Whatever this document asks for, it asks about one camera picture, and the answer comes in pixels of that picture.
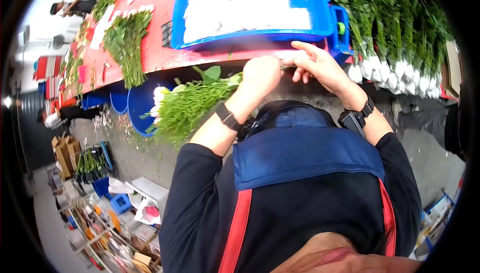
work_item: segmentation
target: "white shirt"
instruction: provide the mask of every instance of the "white shirt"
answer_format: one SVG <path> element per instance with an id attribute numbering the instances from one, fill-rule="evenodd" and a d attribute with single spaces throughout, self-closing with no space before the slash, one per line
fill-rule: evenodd
<path id="1" fill-rule="evenodd" d="M 63 124 L 62 119 L 57 116 L 57 113 L 53 113 L 46 117 L 45 126 L 50 129 L 55 129 Z"/>

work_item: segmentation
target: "navy blue shoulder strap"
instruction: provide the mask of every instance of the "navy blue shoulder strap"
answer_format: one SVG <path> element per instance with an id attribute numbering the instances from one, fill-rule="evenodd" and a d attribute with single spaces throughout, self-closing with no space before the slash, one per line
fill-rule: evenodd
<path id="1" fill-rule="evenodd" d="M 237 191 L 340 171 L 385 175 L 378 150 L 339 127 L 267 129 L 233 145 L 233 162 Z"/>

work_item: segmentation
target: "black pants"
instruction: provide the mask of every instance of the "black pants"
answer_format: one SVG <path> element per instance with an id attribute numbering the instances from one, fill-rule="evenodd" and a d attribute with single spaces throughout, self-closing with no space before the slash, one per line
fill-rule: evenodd
<path id="1" fill-rule="evenodd" d="M 73 12 L 91 13 L 93 7 L 97 4 L 97 0 L 80 0 L 71 7 Z"/>
<path id="2" fill-rule="evenodd" d="M 67 120 L 67 124 L 73 119 L 89 119 L 92 120 L 96 116 L 100 115 L 100 108 L 93 107 L 87 110 L 83 110 L 80 105 L 68 106 L 60 108 L 60 119 Z"/>
<path id="3" fill-rule="evenodd" d="M 445 150 L 460 156 L 458 104 L 398 114 L 400 127 L 426 131 Z"/>

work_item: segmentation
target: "smartwatch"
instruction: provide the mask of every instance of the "smartwatch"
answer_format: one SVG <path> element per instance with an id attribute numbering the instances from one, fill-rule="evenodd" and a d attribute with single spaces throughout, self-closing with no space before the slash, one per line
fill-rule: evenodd
<path id="1" fill-rule="evenodd" d="M 227 109 L 225 103 L 221 102 L 215 110 L 215 113 L 218 115 L 223 124 L 233 131 L 239 132 L 243 125 L 237 122 L 235 116 Z"/>
<path id="2" fill-rule="evenodd" d="M 361 111 L 345 110 L 338 118 L 338 123 L 341 127 L 357 132 L 362 137 L 365 137 L 365 132 L 363 132 L 365 118 L 372 114 L 375 108 L 375 104 L 370 96 L 367 97 L 368 100 Z"/>

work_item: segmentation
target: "wrist strap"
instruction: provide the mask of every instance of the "wrist strap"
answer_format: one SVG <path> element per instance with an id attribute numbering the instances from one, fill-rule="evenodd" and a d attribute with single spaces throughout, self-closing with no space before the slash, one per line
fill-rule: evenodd
<path id="1" fill-rule="evenodd" d="M 235 116 L 227 109 L 225 103 L 221 102 L 215 110 L 215 113 L 219 116 L 222 123 L 233 131 L 239 132 L 243 125 L 237 122 Z"/>
<path id="2" fill-rule="evenodd" d="M 374 112 L 375 104 L 370 98 L 369 95 L 367 95 L 368 99 L 367 102 L 365 102 L 365 106 L 363 106 L 363 109 L 361 110 L 361 113 L 363 114 L 364 118 L 367 118 L 370 114 Z"/>

